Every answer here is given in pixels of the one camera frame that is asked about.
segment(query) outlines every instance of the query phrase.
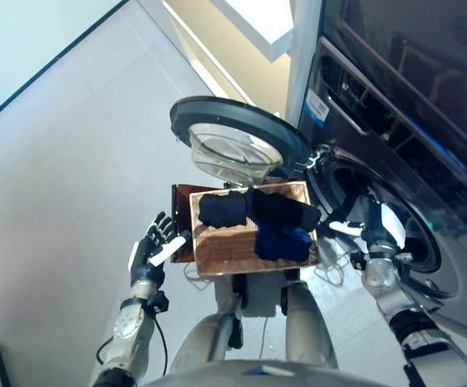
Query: robot's right hand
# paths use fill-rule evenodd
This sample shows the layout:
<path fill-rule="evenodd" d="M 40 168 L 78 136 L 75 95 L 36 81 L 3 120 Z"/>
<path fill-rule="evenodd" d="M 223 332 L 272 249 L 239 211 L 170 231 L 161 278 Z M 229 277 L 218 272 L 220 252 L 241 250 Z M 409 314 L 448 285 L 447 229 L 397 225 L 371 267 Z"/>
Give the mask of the robot's right hand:
<path fill-rule="evenodd" d="M 138 267 L 161 266 L 190 238 L 191 234 L 188 231 L 176 235 L 173 220 L 165 215 L 165 212 L 160 212 L 147 228 L 145 237 L 133 245 L 129 257 L 129 271 L 133 274 Z"/>

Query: laundry basket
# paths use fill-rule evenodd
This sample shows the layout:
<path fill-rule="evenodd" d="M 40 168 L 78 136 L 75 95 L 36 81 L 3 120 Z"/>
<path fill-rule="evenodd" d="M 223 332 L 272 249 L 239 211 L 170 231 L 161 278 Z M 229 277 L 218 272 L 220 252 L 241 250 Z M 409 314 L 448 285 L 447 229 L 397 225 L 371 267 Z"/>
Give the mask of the laundry basket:
<path fill-rule="evenodd" d="M 282 194 L 299 202 L 310 204 L 305 181 L 259 185 L 265 194 Z M 214 228 L 199 220 L 199 201 L 205 194 L 227 195 L 230 191 L 246 192 L 248 188 L 221 189 L 190 195 L 192 239 L 197 271 L 202 276 L 223 274 L 269 272 L 288 268 L 301 268 L 319 263 L 319 249 L 315 231 L 310 233 L 312 245 L 308 260 L 298 263 L 292 260 L 262 260 L 255 253 L 256 224 L 247 218 L 246 225 Z"/>

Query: sticker label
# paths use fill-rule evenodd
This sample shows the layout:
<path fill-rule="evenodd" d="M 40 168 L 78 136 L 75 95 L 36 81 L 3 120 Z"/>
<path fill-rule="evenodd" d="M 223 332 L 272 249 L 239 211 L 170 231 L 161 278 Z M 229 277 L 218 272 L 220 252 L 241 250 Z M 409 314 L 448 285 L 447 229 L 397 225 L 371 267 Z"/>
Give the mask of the sticker label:
<path fill-rule="evenodd" d="M 323 127 L 324 121 L 327 119 L 330 108 L 318 97 L 312 89 L 306 93 L 305 108 L 312 120 Z"/>

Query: folded black shirt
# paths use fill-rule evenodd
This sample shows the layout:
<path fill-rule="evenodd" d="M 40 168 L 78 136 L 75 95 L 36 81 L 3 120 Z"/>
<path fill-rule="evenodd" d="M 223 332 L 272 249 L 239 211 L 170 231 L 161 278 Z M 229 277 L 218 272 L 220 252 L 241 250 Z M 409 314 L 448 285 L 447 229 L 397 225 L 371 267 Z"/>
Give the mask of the folded black shirt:
<path fill-rule="evenodd" d="M 317 227 L 321 213 L 313 206 L 286 198 L 279 193 L 265 194 L 249 187 L 246 192 L 248 217 L 263 219 L 275 226 L 299 227 L 310 232 Z"/>
<path fill-rule="evenodd" d="M 215 228 L 246 224 L 246 198 L 243 193 L 231 191 L 226 196 L 203 195 L 199 201 L 199 220 Z"/>

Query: washing machine door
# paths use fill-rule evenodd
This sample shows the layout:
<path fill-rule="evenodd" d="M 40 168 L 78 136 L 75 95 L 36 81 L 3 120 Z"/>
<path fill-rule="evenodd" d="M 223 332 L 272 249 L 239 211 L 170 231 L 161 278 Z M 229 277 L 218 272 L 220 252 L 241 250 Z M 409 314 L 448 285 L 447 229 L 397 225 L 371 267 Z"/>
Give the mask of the washing machine door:
<path fill-rule="evenodd" d="M 241 102 L 191 97 L 170 110 L 174 135 L 192 148 L 204 172 L 241 185 L 268 177 L 300 177 L 311 155 L 298 130 L 278 117 Z"/>

